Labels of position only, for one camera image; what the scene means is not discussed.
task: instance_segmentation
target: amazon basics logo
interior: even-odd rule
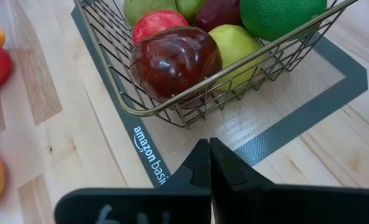
[[[140,127],[136,127],[133,129],[134,136],[133,136],[133,142],[136,146],[137,150],[141,153],[144,153],[147,157],[148,163],[151,165],[151,168],[154,171],[154,175],[156,176],[159,183],[162,185],[164,184],[167,179],[169,178],[167,175],[165,175],[162,168],[160,168],[159,163],[161,160],[156,161],[154,152],[152,151],[150,145],[148,144],[148,140],[144,136],[143,131]]]

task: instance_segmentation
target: wooden table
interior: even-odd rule
[[[368,69],[369,0],[327,37]],[[71,18],[72,0],[0,0],[14,70],[0,88],[0,223],[53,223],[80,187],[152,187]],[[277,183],[369,187],[369,90],[255,165]]]

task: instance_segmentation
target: basket rim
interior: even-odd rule
[[[344,10],[345,8],[347,8],[348,6],[352,5],[353,3],[357,2],[358,0],[345,0],[344,2],[339,3],[338,5],[332,7],[331,9],[325,11],[323,14],[311,19],[309,22],[306,22],[305,24],[299,26],[298,28],[292,30],[291,32],[289,32],[288,34],[280,37],[279,39],[270,42],[269,44],[265,45],[264,47],[260,48],[259,50],[253,52],[252,54],[249,54],[247,56],[245,56],[244,58],[240,59],[239,61],[231,64],[230,66],[224,68],[223,70],[217,72],[216,74],[212,75],[211,77],[208,77],[207,79],[205,79],[204,81],[194,85],[193,87],[183,91],[182,93],[172,97],[171,99],[151,108],[148,110],[137,110],[134,109],[132,107],[130,107],[126,101],[123,98],[123,92],[119,89],[119,87],[117,86],[117,84],[114,81],[112,72],[109,70],[108,68],[108,63],[106,61],[106,59],[103,56],[103,52],[100,48],[100,46],[96,41],[96,37],[94,35],[93,32],[91,32],[91,27],[89,25],[89,23],[85,22],[85,27],[91,37],[91,41],[93,42],[93,45],[96,48],[97,54],[99,56],[99,58],[101,58],[101,62],[103,64],[103,69],[107,74],[108,79],[110,80],[111,83],[111,87],[114,91],[114,94],[116,95],[116,98],[118,100],[119,105],[122,107],[123,110],[125,110],[125,112],[134,115],[134,116],[139,116],[139,117],[148,117],[148,116],[154,116],[159,114],[160,112],[163,112],[164,110],[171,108],[172,106],[178,104],[180,101],[182,101],[184,98],[190,96],[191,94],[193,94],[196,91],[200,91],[203,90],[205,87],[211,85],[213,82],[216,82],[218,79],[230,74],[231,72],[233,72],[234,70],[236,70],[237,68],[240,68],[242,66],[244,66],[245,64],[247,64],[248,62],[254,60],[255,58],[258,58],[259,56],[269,52],[270,50],[274,49],[275,47],[285,43],[288,39],[291,39],[293,37],[295,37],[298,33],[311,28],[312,26],[314,26],[315,24],[324,21],[326,18],[333,16],[334,14],[338,13],[341,10]],[[78,6],[78,10],[80,12],[80,15],[82,17],[82,19],[86,19],[86,15],[84,10],[82,9],[82,4],[80,3],[80,0],[75,0],[75,4]]]

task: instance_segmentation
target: wire basket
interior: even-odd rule
[[[292,71],[319,42],[322,36],[348,6],[358,0],[330,1],[330,6],[322,15],[315,17],[274,42],[259,40],[264,47],[235,62],[222,71],[206,78],[179,95],[172,96],[164,103],[153,100],[134,82],[129,71],[131,51],[131,28],[121,13],[121,1],[116,0],[75,0],[86,28],[101,59],[108,82],[122,109],[135,116],[157,116],[170,124],[188,128],[198,119],[205,119],[215,110],[224,110],[233,100],[240,101],[249,90],[259,90],[266,81],[275,81],[283,71]],[[263,57],[256,65],[250,61]],[[241,69],[235,77],[211,88],[221,77]],[[253,76],[238,84],[234,80],[253,69]],[[227,91],[216,91],[228,85]],[[189,96],[198,96],[183,102]]]

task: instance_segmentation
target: silicone baking mat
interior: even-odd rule
[[[323,37],[292,72],[247,92],[241,101],[228,103],[224,111],[210,113],[189,129],[178,128],[120,108],[77,8],[72,17],[155,187],[176,171],[200,138],[219,138],[253,166],[368,88],[365,68]],[[144,139],[147,150],[140,147]]]

